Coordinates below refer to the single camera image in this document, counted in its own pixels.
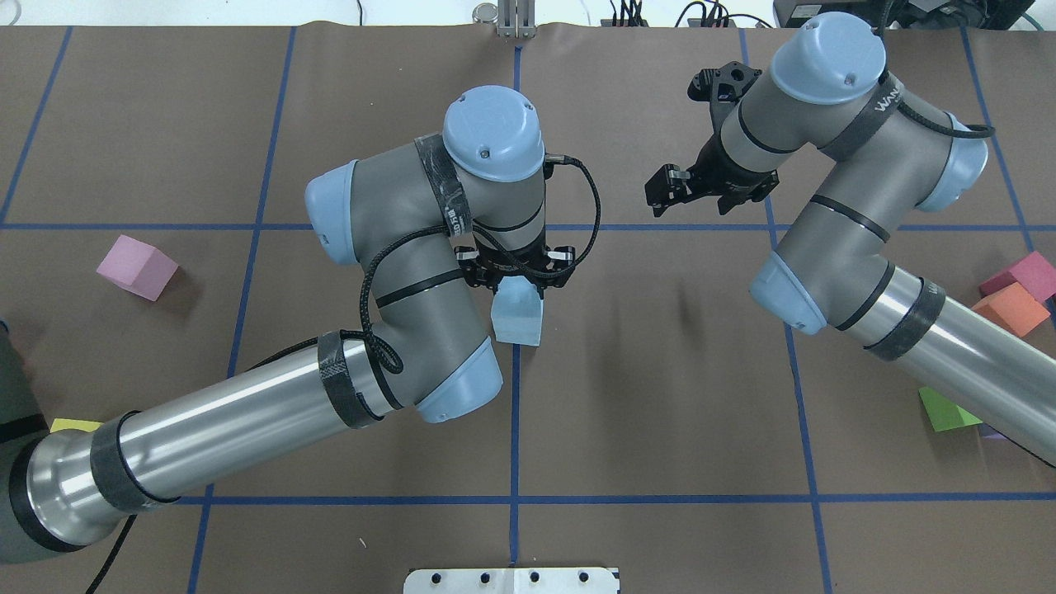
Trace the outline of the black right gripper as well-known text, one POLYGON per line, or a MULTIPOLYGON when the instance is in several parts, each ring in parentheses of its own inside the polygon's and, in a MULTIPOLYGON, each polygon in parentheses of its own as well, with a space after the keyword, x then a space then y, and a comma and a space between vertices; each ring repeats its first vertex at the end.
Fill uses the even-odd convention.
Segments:
POLYGON ((644 193, 655 218, 674 205, 701 198, 717 198, 718 214, 724 217, 747 202, 765 200, 778 184, 776 170, 751 172, 729 157, 719 136, 712 136, 687 172, 664 164, 646 181, 644 193))

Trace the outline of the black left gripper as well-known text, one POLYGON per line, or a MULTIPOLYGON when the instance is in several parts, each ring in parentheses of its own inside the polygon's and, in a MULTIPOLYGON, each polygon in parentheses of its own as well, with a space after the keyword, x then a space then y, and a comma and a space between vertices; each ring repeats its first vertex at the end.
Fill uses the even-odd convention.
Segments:
POLYGON ((518 250, 502 250, 478 241, 474 247, 457 247, 465 282, 497 293, 502 278, 523 276, 538 287, 540 297, 548 287, 563 287, 577 266, 574 247, 547 247, 542 239, 518 250))

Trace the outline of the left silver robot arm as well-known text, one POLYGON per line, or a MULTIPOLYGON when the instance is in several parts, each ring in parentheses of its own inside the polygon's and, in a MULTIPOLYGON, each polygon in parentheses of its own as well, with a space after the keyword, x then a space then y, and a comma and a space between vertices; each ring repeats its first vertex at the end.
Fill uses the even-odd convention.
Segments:
POLYGON ((358 330, 310 338, 193 394, 92 430, 52 432, 2 332, 2 562, 94 545, 120 520, 403 408, 446 422, 497 396, 493 331, 470 294, 524 278, 533 297, 580 259, 547 248, 539 112, 488 83, 444 127, 313 179, 305 205, 322 248, 361 266, 358 330))

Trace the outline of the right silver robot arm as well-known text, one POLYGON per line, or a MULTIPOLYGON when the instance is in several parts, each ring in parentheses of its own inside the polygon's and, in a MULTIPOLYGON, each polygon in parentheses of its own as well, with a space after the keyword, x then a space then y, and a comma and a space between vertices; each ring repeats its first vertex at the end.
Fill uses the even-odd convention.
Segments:
POLYGON ((992 129, 906 90, 881 31, 848 12, 808 19, 766 70, 701 70, 687 94, 710 105, 714 133, 693 165, 664 165, 646 181, 653 214, 701 198, 715 198, 720 214, 761 202, 780 166, 814 146, 833 169, 751 297, 804 334, 836 328, 1052 464, 1052 358, 882 253, 905 215, 943 210, 969 190, 992 129))

